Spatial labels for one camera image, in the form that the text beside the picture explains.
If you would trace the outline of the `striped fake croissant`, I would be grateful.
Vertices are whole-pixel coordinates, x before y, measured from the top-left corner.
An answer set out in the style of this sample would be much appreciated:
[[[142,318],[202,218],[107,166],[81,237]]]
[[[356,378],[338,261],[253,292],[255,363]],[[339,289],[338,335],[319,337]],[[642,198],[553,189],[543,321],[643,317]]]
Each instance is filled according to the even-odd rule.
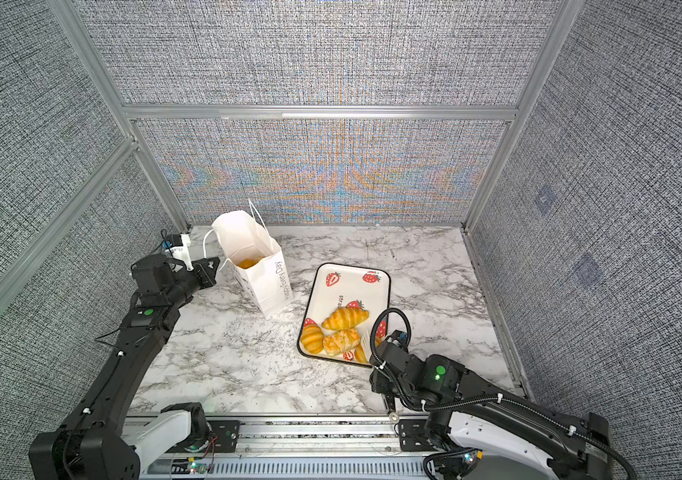
[[[262,258],[255,258],[255,259],[245,259],[241,261],[240,263],[237,264],[237,266],[241,269],[249,269],[252,268],[253,266],[257,265]]]

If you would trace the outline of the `sugared fake pastry bottom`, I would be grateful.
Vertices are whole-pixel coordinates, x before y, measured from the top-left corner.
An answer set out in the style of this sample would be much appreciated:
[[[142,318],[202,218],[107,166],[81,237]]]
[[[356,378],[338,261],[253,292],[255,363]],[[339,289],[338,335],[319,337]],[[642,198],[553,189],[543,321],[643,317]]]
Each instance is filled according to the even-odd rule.
[[[356,329],[345,329],[326,336],[323,340],[323,348],[326,354],[337,356],[354,351],[360,342],[361,337]]]

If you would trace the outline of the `white printed paper bag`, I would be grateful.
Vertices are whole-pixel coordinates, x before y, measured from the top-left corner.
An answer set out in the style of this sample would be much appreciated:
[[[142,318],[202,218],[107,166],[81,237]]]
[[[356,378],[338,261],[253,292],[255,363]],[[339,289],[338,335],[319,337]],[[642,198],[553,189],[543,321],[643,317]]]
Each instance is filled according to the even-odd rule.
[[[229,267],[265,317],[273,316],[293,301],[284,254],[252,200],[248,211],[236,210],[219,215],[211,224],[202,245],[207,254],[207,237],[216,236],[224,259],[219,268]]]

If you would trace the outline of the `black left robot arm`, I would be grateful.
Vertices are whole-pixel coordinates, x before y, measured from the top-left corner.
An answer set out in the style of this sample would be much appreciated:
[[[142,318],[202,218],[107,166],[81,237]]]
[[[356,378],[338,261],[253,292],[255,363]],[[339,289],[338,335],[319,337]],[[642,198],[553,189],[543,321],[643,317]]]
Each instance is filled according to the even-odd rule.
[[[38,434],[28,458],[37,479],[136,479],[150,464],[122,436],[129,406],[154,358],[169,340],[180,310],[215,286],[220,260],[185,264],[163,254],[136,261],[137,288],[115,330],[109,357],[79,404],[52,432]]]

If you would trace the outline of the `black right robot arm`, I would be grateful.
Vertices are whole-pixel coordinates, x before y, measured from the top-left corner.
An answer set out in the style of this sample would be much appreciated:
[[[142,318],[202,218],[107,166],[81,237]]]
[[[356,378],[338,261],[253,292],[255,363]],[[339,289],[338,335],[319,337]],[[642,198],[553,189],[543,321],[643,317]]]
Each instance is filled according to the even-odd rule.
[[[493,454],[550,479],[609,479],[607,421],[558,413],[501,389],[442,355],[422,360],[396,342],[371,355],[371,387],[426,414],[420,436],[433,449],[429,476],[461,477],[460,466]]]

